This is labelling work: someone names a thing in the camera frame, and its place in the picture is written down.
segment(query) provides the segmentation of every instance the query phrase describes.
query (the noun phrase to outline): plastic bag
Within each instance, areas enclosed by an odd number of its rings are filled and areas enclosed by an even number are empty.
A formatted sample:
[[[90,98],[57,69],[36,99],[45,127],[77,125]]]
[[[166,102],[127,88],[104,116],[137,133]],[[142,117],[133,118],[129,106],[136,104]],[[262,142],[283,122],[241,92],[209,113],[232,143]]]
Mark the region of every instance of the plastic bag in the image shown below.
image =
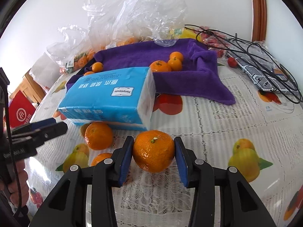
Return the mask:
[[[60,67],[44,53],[31,67],[29,74],[44,90],[48,91],[60,77]]]
[[[89,38],[95,51],[155,40],[169,47],[182,33],[184,0],[86,0]]]
[[[51,59],[60,66],[61,74],[81,69],[95,54],[87,30],[76,25],[68,25],[58,30],[63,34],[64,42],[47,47]]]

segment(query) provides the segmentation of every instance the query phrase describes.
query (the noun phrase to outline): white wall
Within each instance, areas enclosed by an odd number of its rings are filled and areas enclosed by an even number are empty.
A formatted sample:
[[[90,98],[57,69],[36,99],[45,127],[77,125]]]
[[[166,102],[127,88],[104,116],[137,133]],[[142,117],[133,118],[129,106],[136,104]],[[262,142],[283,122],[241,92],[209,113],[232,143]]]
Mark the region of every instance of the white wall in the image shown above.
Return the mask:
[[[62,41],[57,28],[77,24],[87,28],[84,0],[27,0],[0,38],[0,66],[13,91],[22,76],[45,52],[46,46]],[[185,0],[186,23],[209,25],[251,39],[252,0]]]
[[[303,29],[282,0],[266,1],[269,51],[290,71],[303,90]]]

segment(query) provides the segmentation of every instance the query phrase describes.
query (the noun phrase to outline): purple cloth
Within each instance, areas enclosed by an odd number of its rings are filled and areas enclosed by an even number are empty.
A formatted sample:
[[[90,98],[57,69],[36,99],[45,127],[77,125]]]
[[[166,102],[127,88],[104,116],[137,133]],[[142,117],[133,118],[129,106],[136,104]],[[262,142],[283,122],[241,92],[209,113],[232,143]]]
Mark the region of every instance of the purple cloth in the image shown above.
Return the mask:
[[[167,62],[169,55],[174,51],[179,51],[184,56],[183,70],[154,72],[158,93],[205,97],[226,105],[235,103],[233,94],[223,85],[218,76],[216,51],[207,50],[194,39],[179,39],[172,47],[161,47],[153,41],[129,44],[99,51],[94,58],[97,62],[103,63],[104,71],[109,71],[134,66],[149,66],[156,60]],[[75,83],[79,77],[81,76],[73,76],[73,82]]]

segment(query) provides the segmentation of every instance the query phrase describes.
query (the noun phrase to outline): blue tissue pack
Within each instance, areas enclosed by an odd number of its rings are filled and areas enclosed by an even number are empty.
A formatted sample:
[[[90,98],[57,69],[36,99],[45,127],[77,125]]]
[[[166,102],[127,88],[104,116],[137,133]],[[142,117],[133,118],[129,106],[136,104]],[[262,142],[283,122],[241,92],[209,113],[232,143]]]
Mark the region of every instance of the blue tissue pack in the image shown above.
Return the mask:
[[[83,76],[59,105],[75,125],[104,121],[113,129],[149,130],[155,101],[149,67],[131,67]]]

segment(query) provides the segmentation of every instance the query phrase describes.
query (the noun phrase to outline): red paper box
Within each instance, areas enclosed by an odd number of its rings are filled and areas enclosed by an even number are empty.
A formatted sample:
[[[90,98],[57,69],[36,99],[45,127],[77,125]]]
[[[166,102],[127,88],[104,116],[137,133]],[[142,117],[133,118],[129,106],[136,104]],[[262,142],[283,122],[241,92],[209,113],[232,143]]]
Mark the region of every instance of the red paper box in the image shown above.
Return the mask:
[[[35,107],[21,91],[15,95],[9,106],[9,124],[14,128],[29,123],[36,111]]]

